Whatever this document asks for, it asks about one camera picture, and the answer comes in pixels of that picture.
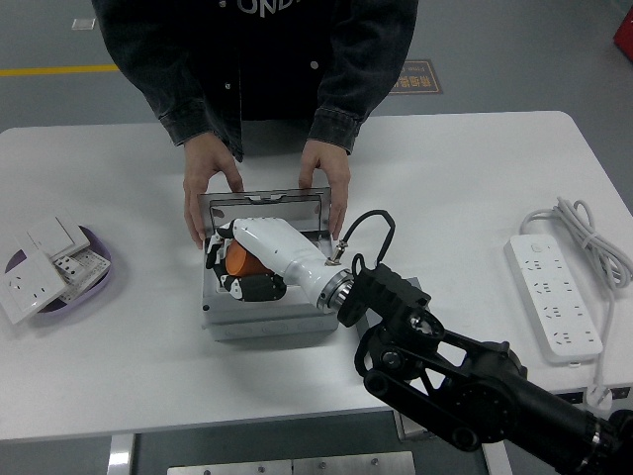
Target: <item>jacket sleeve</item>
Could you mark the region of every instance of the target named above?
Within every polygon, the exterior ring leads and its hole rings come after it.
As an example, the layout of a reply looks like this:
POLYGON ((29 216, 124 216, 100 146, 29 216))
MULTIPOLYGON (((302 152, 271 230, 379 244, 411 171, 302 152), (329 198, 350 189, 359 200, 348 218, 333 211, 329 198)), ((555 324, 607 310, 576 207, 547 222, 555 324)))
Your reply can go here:
POLYGON ((173 37, 170 2, 92 0, 106 48, 175 144, 213 129, 188 53, 173 37))
POLYGON ((332 62, 317 93, 309 138, 351 153, 361 125, 389 94, 407 58, 417 0, 341 0, 332 62))

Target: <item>red object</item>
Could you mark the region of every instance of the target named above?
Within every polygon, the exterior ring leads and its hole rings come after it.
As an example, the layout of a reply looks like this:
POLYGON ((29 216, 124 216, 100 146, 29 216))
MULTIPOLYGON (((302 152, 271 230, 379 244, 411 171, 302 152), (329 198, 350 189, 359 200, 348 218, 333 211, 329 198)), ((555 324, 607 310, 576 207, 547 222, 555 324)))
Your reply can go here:
POLYGON ((615 37, 615 44, 633 61, 633 8, 629 10, 624 22, 618 29, 615 37))

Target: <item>gray floor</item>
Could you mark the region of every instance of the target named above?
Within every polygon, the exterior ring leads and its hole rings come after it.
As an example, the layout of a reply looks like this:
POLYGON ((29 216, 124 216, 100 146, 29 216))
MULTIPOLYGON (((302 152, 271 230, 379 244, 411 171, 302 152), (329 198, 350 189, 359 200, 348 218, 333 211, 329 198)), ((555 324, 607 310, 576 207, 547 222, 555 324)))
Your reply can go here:
MULTIPOLYGON (((432 60, 443 94, 389 97, 376 115, 564 111, 633 210, 633 63, 612 43, 630 7, 630 0, 420 0, 409 58, 432 60)), ((0 69, 111 62, 98 31, 70 30, 72 19, 92 16, 88 0, 3 0, 0 69)), ((119 73, 0 77, 0 132, 153 121, 119 73)), ((441 440, 400 444, 388 413, 145 434, 136 473, 389 450, 412 450, 419 474, 486 473, 480 452, 458 453, 441 440)), ((102 475, 108 451, 107 437, 2 444, 0 473, 102 475)), ((508 453, 515 474, 554 473, 516 447, 508 453)))

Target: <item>gray electrical box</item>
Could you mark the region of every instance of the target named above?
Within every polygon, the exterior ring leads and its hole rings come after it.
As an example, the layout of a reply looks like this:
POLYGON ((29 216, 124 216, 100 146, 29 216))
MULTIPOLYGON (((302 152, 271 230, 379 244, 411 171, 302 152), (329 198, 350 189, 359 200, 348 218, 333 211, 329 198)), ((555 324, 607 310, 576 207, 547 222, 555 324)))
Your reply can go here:
MULTIPOLYGON (((207 236, 239 218, 282 218, 326 256, 332 254, 328 230, 329 188, 211 193, 200 196, 207 236)), ((334 331, 336 313, 324 314, 308 302, 304 291, 289 286, 278 301, 241 302, 219 283, 203 262, 202 312, 215 340, 284 333, 334 331)))

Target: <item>person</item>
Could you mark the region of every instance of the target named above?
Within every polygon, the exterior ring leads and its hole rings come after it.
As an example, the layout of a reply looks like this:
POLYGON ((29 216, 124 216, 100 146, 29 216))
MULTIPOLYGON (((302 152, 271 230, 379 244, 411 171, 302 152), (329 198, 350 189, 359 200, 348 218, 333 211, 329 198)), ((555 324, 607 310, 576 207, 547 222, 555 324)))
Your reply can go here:
POLYGON ((198 195, 223 173, 243 191, 241 121, 310 118, 300 188, 317 168, 338 239, 361 125, 398 80, 417 0, 92 0, 104 43, 176 145, 185 221, 202 247, 198 195))

